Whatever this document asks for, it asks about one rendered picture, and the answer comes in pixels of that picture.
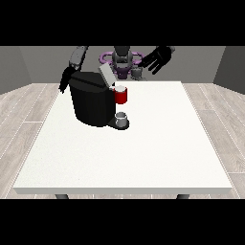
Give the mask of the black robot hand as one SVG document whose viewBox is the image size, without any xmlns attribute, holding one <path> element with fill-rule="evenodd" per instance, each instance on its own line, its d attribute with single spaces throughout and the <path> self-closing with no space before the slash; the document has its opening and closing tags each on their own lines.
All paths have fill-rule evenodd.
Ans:
<svg viewBox="0 0 245 245">
<path fill-rule="evenodd" d="M 72 74 L 76 71 L 76 69 L 74 67 L 67 67 L 63 73 L 62 73 L 62 77 L 61 77 L 61 81 L 59 84 L 58 89 L 60 90 L 61 93 L 64 93 L 65 89 L 68 86 L 68 82 L 71 79 Z"/>
<path fill-rule="evenodd" d="M 153 52 L 145 56 L 139 63 L 139 67 L 148 68 L 156 75 L 162 67 L 170 62 L 172 49 L 169 46 L 158 46 Z"/>
</svg>

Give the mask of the small grey coffee pod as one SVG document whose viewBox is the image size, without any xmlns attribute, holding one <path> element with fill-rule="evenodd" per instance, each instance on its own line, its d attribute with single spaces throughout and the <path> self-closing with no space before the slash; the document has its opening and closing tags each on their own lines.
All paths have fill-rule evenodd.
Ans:
<svg viewBox="0 0 245 245">
<path fill-rule="evenodd" d="M 136 80 L 140 80 L 142 78 L 143 68 L 142 67 L 133 67 L 131 69 L 131 77 Z"/>
</svg>

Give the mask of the black coffee machine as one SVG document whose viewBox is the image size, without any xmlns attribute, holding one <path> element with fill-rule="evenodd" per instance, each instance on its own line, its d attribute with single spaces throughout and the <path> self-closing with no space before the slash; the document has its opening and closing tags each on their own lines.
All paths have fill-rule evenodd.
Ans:
<svg viewBox="0 0 245 245">
<path fill-rule="evenodd" d="M 116 126 L 116 105 L 113 84 L 108 87 L 100 73 L 74 72 L 69 80 L 71 97 L 76 117 L 87 125 L 111 126 L 118 130 L 129 127 L 129 120 L 124 127 Z"/>
</svg>

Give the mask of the pale grey machine lid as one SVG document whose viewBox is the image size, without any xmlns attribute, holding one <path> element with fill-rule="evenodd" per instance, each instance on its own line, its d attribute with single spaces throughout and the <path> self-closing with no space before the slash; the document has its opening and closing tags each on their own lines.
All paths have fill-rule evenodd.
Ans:
<svg viewBox="0 0 245 245">
<path fill-rule="evenodd" d="M 106 85 L 111 87 L 113 83 L 116 81 L 116 78 L 109 66 L 108 63 L 104 63 L 99 67 L 99 72 L 102 75 Z"/>
</svg>

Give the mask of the red pod holder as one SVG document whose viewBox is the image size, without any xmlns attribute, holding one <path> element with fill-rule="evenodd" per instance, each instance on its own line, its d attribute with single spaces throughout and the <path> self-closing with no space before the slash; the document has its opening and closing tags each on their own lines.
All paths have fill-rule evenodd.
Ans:
<svg viewBox="0 0 245 245">
<path fill-rule="evenodd" d="M 114 88 L 115 103 L 124 104 L 127 102 L 127 88 L 122 85 L 118 85 Z"/>
</svg>

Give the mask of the small grey cup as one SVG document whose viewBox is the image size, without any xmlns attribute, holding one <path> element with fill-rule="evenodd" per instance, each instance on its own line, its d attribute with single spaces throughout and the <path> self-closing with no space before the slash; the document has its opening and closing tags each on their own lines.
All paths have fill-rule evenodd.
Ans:
<svg viewBox="0 0 245 245">
<path fill-rule="evenodd" d="M 124 127 L 127 124 L 127 116 L 124 112 L 118 112 L 115 114 L 116 126 Z"/>
</svg>

